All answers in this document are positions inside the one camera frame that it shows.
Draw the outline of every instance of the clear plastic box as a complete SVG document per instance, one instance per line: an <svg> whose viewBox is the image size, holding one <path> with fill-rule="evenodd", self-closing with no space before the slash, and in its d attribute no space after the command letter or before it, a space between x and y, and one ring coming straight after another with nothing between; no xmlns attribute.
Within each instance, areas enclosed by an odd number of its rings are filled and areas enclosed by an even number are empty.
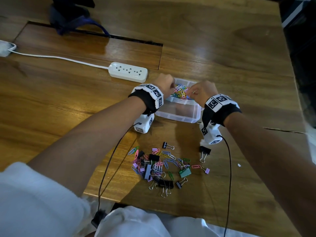
<svg viewBox="0 0 316 237"><path fill-rule="evenodd" d="M177 85L193 86L196 82L175 78ZM181 100L174 97L168 97L164 104L156 112L156 115L189 123L197 122L201 117L201 107L194 100Z"/></svg>

